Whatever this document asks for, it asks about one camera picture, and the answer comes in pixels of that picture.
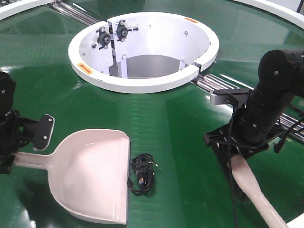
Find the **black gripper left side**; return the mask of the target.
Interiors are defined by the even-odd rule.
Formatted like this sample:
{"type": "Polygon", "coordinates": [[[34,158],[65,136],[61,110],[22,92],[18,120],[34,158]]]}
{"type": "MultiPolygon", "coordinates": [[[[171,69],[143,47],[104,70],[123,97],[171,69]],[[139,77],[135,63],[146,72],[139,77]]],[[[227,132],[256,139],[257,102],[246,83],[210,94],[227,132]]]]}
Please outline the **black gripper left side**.
{"type": "Polygon", "coordinates": [[[0,118],[0,173],[10,174],[13,153],[24,144],[21,140],[19,111],[10,110],[0,118]]]}

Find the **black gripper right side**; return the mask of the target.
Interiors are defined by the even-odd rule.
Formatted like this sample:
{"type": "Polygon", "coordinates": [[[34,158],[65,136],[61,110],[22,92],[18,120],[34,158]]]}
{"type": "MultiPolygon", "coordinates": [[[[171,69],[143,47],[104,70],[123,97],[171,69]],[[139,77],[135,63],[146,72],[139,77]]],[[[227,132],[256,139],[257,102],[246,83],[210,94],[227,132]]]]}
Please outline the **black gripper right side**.
{"type": "Polygon", "coordinates": [[[204,143],[212,148],[219,160],[227,160],[230,157],[241,154],[245,159],[268,149],[268,143],[280,136],[284,131],[279,125],[274,125],[270,132],[265,135],[262,142],[248,143],[232,135],[229,137],[230,124],[226,124],[214,131],[204,134],[204,143]]]}

